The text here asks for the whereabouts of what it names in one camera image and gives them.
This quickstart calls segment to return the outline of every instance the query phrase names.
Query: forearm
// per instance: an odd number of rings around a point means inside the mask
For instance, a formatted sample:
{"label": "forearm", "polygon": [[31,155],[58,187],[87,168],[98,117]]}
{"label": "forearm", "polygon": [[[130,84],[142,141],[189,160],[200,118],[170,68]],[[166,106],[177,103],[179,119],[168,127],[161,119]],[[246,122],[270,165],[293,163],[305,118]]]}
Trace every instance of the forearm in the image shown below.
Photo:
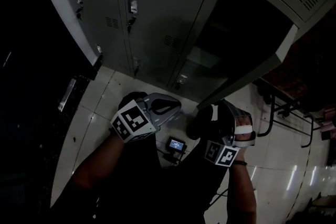
{"label": "forearm", "polygon": [[117,164],[124,142],[118,135],[111,134],[81,165],[71,177],[73,184],[93,188],[108,178]]}
{"label": "forearm", "polygon": [[234,164],[229,171],[227,201],[229,220],[239,219],[241,223],[256,223],[256,198],[246,166]]}

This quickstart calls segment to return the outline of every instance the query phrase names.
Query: hand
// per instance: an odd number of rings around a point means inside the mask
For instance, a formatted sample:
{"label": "hand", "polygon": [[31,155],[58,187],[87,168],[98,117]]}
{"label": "hand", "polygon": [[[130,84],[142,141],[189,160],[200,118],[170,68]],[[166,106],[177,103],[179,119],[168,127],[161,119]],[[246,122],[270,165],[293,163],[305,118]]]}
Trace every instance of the hand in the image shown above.
{"label": "hand", "polygon": [[[251,122],[250,122],[249,117],[242,116],[242,117],[236,118],[236,125],[237,126],[251,125]],[[237,134],[236,137],[235,137],[235,140],[236,141],[246,141],[246,140],[249,140],[250,138],[251,138],[251,133]],[[241,148],[238,151],[238,154],[237,154],[235,160],[244,162],[245,161],[245,158],[244,158],[245,151],[246,151],[246,147]]]}

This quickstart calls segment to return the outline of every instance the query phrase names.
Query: door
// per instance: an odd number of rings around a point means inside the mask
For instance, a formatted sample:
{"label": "door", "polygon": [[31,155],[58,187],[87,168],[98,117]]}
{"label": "door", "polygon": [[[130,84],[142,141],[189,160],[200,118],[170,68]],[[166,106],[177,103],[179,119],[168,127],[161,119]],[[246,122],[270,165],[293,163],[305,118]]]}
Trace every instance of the door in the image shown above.
{"label": "door", "polygon": [[80,10],[79,20],[89,42],[101,47],[104,66],[129,73],[118,0],[70,0],[70,2],[74,12]]}
{"label": "door", "polygon": [[279,65],[296,30],[266,0],[217,0],[171,90],[212,104]]}
{"label": "door", "polygon": [[137,78],[166,88],[202,1],[125,0]]}

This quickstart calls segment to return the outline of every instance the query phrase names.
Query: cable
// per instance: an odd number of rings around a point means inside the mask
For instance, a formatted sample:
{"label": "cable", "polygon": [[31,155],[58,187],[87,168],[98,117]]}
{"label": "cable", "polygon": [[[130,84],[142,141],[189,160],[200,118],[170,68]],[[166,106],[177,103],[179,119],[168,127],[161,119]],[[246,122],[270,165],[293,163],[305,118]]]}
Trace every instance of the cable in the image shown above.
{"label": "cable", "polygon": [[181,163],[181,160],[182,160],[182,157],[183,157],[184,154],[185,154],[184,152],[181,152],[181,156],[180,156],[180,159],[178,160],[178,164]]}
{"label": "cable", "polygon": [[167,154],[167,153],[164,153],[162,150],[156,148],[157,151],[160,151],[162,154]]}
{"label": "cable", "polygon": [[213,205],[215,202],[217,202],[217,200],[219,199],[219,198],[221,198],[221,196],[224,194],[224,193],[226,193],[228,191],[228,188],[225,190],[225,191],[223,191],[221,194],[219,194],[219,196],[216,198],[216,200],[214,200],[210,205],[209,205],[209,208],[211,207],[211,205]]}

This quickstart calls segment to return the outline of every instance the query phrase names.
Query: locker lock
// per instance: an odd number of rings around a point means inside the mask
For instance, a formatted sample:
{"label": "locker lock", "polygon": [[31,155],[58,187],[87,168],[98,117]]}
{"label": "locker lock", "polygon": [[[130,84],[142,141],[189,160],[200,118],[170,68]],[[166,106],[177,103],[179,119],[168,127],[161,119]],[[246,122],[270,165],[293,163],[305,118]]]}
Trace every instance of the locker lock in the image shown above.
{"label": "locker lock", "polygon": [[136,57],[133,57],[133,61],[134,61],[134,67],[135,67],[134,76],[136,77],[137,73],[139,72],[141,61],[140,61],[140,59],[138,59]]}
{"label": "locker lock", "polygon": [[81,6],[78,10],[76,10],[76,17],[79,20],[82,20],[82,11],[83,11],[83,6]]}
{"label": "locker lock", "polygon": [[185,76],[185,75],[180,75],[179,76],[179,79],[176,81],[176,84],[175,84],[175,89],[176,90],[179,90],[181,85],[185,82],[185,80],[187,79],[188,77]]}
{"label": "locker lock", "polygon": [[128,24],[127,24],[128,34],[131,34],[131,28],[132,28],[132,25],[135,23],[135,20],[136,20],[136,17],[132,16],[132,18],[128,21]]}

